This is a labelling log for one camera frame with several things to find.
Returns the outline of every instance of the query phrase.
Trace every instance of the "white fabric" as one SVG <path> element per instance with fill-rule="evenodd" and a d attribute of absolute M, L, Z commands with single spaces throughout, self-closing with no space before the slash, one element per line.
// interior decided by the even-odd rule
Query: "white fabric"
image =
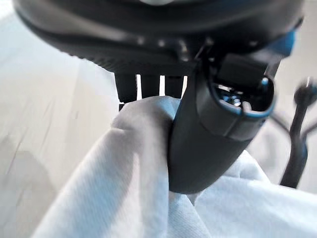
<path fill-rule="evenodd" d="M 247 152 L 196 197 L 168 192 L 178 104 L 155 97 L 125 106 L 33 238 L 317 237 L 316 196 L 270 184 Z"/>

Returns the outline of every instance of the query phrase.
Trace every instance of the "wooden floor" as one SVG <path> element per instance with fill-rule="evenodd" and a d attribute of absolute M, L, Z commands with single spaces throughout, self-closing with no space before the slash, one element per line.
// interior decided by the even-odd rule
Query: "wooden floor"
<path fill-rule="evenodd" d="M 113 74 L 0 20 L 0 237 L 27 238 L 118 110 Z"/>

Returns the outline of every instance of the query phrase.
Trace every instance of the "white cloth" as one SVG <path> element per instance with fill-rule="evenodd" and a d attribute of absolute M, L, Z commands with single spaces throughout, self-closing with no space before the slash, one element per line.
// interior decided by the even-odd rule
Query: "white cloth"
<path fill-rule="evenodd" d="M 317 197 L 269 183 L 247 152 L 196 197 L 169 192 L 178 104 L 154 97 L 125 106 L 33 238 L 317 237 Z"/>

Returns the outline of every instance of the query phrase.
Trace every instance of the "black cable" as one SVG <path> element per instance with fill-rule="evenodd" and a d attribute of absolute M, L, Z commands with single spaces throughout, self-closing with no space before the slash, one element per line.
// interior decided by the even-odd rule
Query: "black cable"
<path fill-rule="evenodd" d="M 280 115 L 273 112 L 270 118 L 278 124 L 287 134 L 289 134 L 289 125 L 285 119 L 283 119 Z"/>
<path fill-rule="evenodd" d="M 307 111 L 306 105 L 298 105 L 290 129 L 291 155 L 280 185 L 297 188 L 302 177 L 308 152 L 306 141 L 301 137 L 301 127 Z"/>
<path fill-rule="evenodd" d="M 310 134 L 311 132 L 313 132 L 314 130 L 317 129 L 317 122 L 315 122 L 313 125 L 309 126 L 304 132 L 303 132 L 303 136 L 302 138 L 304 140 L 306 140 L 308 134 Z"/>

